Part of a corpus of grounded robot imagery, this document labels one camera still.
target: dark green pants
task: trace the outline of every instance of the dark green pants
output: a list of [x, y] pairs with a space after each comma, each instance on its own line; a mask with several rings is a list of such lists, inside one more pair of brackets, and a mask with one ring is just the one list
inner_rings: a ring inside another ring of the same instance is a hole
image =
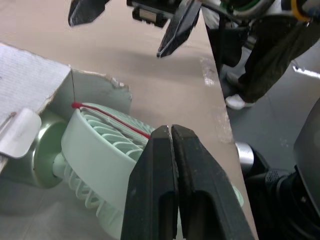
[[277, 25], [277, 19], [273, 21], [261, 22], [256, 31], [256, 44], [245, 64], [245, 74], [239, 78], [244, 85], [240, 96], [247, 103], [263, 97], [285, 73], [290, 62], [320, 38], [319, 23], [306, 26], [281, 22]]

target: table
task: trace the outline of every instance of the table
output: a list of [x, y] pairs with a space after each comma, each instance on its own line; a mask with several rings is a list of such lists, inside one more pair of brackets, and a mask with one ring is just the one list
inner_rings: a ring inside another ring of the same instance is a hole
[[166, 28], [134, 21], [125, 0], [112, 0], [93, 24], [74, 28], [67, 23], [69, 6], [69, 0], [1, 1], [0, 41], [109, 74], [130, 86], [133, 117], [155, 128], [179, 124], [194, 130], [243, 195], [243, 211], [257, 238], [203, 16], [182, 47], [157, 59]]

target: white shoe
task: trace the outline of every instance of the white shoe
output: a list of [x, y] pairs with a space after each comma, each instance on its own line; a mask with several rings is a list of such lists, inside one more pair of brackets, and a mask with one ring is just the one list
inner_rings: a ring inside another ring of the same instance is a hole
[[233, 72], [227, 72], [225, 75], [225, 79], [229, 84], [239, 89], [242, 89], [244, 87], [241, 83], [239, 83], [239, 77], [235, 75]]
[[226, 105], [234, 110], [241, 110], [243, 108], [249, 108], [254, 105], [254, 103], [247, 103], [239, 96], [239, 94], [228, 96], [225, 99]]

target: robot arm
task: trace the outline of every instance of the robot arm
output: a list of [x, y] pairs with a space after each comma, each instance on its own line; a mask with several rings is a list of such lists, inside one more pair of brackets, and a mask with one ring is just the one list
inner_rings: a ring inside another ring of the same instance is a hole
[[[71, 27], [93, 22], [110, 0], [72, 0], [68, 22]], [[157, 57], [171, 55], [188, 38], [197, 24], [201, 7], [226, 16], [238, 25], [265, 15], [286, 15], [300, 21], [320, 20], [319, 0], [221, 0], [220, 5], [211, 0], [127, 0], [133, 7], [135, 20], [163, 28], [170, 24], [162, 39]]]

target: black clamp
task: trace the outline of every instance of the black clamp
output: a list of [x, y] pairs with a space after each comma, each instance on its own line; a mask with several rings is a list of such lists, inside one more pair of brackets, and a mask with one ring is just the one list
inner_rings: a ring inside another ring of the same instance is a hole
[[187, 240], [253, 240], [225, 171], [197, 135], [157, 128], [128, 184], [121, 240], [172, 240], [178, 207]]

